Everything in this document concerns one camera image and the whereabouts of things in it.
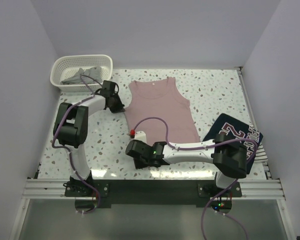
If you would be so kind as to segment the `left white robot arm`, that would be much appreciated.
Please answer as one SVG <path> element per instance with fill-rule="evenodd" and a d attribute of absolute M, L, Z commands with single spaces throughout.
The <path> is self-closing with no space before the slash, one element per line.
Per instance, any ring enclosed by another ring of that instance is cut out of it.
<path fill-rule="evenodd" d="M 111 113 L 124 112 L 125 105 L 119 96 L 119 85 L 105 80 L 101 88 L 77 103 L 63 102 L 59 105 L 51 146 L 65 149 L 69 158 L 70 178 L 77 180 L 76 191 L 89 196 L 94 190 L 91 170 L 88 166 L 84 143 L 88 136 L 89 117 L 98 111 L 109 109 Z"/>

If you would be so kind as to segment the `pink tank top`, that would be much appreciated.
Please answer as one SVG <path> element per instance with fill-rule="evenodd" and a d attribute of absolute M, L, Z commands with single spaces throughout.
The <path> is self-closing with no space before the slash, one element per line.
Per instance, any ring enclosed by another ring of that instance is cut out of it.
<path fill-rule="evenodd" d="M 131 103 L 124 112 L 128 129 L 136 127 L 137 131 L 143 131 L 148 145 L 166 140 L 165 124 L 156 117 L 167 123 L 170 142 L 187 144 L 201 141 L 190 101 L 180 94 L 174 77 L 150 82 L 134 80 L 128 87 Z"/>

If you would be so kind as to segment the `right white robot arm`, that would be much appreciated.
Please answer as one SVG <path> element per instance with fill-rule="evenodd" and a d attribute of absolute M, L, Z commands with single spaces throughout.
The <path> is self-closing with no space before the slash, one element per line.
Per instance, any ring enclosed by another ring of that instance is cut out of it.
<path fill-rule="evenodd" d="M 196 143 L 146 142 L 134 138 L 125 150 L 136 169 L 194 162 L 213 164 L 218 169 L 213 192 L 220 197 L 230 190 L 232 182 L 247 176 L 247 148 L 239 140 L 217 134 L 214 139 Z"/>

